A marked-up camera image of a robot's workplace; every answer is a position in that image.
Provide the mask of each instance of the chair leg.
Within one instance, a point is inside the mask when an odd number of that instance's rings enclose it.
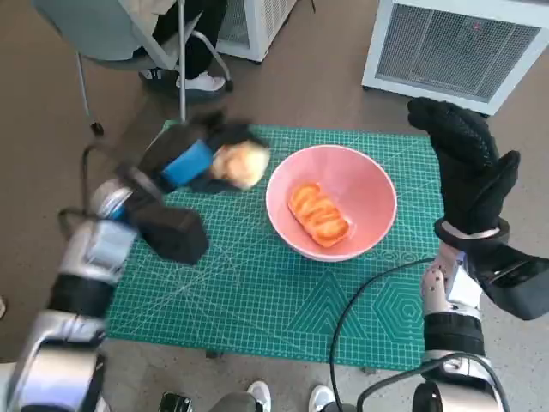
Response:
[[[208,48],[209,52],[212,53],[212,56],[214,56],[215,61],[221,66],[223,69],[223,73],[225,74],[225,80],[226,80],[226,89],[228,91],[232,90],[232,78],[231,78],[231,72],[229,71],[229,68],[226,66],[225,62],[221,58],[220,54],[215,50],[215,47],[210,43],[208,38],[200,33],[194,30],[191,34],[191,36],[195,36],[197,39],[199,39],[204,45]]]
[[[89,119],[89,127],[92,129],[95,137],[101,137],[105,134],[101,123],[95,121],[95,117],[92,111],[89,109],[87,103],[87,91],[86,91],[86,77],[84,76],[84,67],[82,66],[82,57],[80,53],[76,53],[76,67],[78,68],[78,80],[80,82],[80,91],[82,94],[82,102],[84,103],[84,111]]]
[[[179,10],[179,117],[181,123],[187,119],[185,96],[185,0],[178,0]]]

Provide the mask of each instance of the chair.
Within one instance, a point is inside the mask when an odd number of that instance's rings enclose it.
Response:
[[[84,110],[95,136],[103,136],[101,123],[95,120],[87,102],[86,78],[81,56],[115,70],[149,70],[160,67],[178,70],[181,91],[184,91],[184,44],[190,36],[197,37],[210,50],[223,69],[226,90],[232,90],[232,80],[225,62],[202,33],[195,30],[200,19],[184,24],[184,0],[178,0],[179,31],[165,44],[159,45],[144,30],[138,15],[128,10],[121,0],[32,0],[33,6],[76,49],[76,66]],[[133,58],[134,50],[143,47],[147,55]],[[120,56],[128,55],[127,60]],[[181,121],[186,118],[185,93],[179,93]]]

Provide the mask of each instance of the space heater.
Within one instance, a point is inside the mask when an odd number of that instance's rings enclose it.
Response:
[[[548,28],[549,0],[380,0],[362,85],[492,115]]]
[[[229,0],[217,50],[262,62],[296,0]]]

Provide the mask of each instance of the black glove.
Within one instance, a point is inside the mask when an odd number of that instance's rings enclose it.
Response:
[[[429,134],[437,154],[444,219],[466,234],[498,227],[520,154],[499,158],[488,125],[475,112],[426,98],[411,100],[408,110],[408,122]]]
[[[226,122],[222,112],[194,117],[188,124],[174,124],[162,132],[147,149],[139,163],[139,169],[146,173],[164,192],[177,189],[163,176],[168,164],[177,159],[197,140],[202,139],[215,154],[223,145],[234,145],[252,141],[263,147],[267,143],[251,133],[246,122]],[[228,180],[215,179],[206,171],[188,183],[193,191],[217,193],[224,190],[238,190]]]
[[[233,146],[242,142],[253,142],[264,148],[268,144],[250,131],[250,124],[245,121],[226,122],[223,112],[212,112],[198,115],[191,123],[206,128],[208,133],[202,140],[215,154],[222,146]],[[193,191],[218,193],[220,191],[238,191],[239,188],[225,179],[216,179],[210,171],[197,176],[189,183]]]

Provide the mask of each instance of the white sneaker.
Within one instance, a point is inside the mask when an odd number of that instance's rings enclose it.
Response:
[[[257,380],[250,385],[248,393],[263,406],[263,412],[271,412],[271,391],[265,382]]]
[[[111,407],[103,398],[103,395],[101,395],[99,401],[97,401],[94,412],[111,412]]]
[[[319,385],[312,390],[309,398],[309,412],[320,412],[332,402],[335,402],[334,392],[328,386]]]
[[[178,88],[181,88],[181,79],[179,77],[176,81],[176,85]],[[223,77],[210,76],[207,71],[202,72],[195,79],[185,80],[185,90],[215,93],[221,91],[224,87],[225,79]]]

